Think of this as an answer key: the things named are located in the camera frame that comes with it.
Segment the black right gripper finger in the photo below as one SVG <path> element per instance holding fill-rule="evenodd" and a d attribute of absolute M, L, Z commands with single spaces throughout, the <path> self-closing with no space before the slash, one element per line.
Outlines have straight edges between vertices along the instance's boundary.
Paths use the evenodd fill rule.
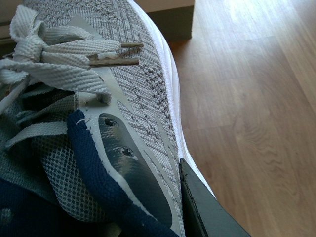
<path fill-rule="evenodd" d="M 185 234 L 187 237 L 249 237 L 221 206 L 189 164 L 180 159 Z"/>

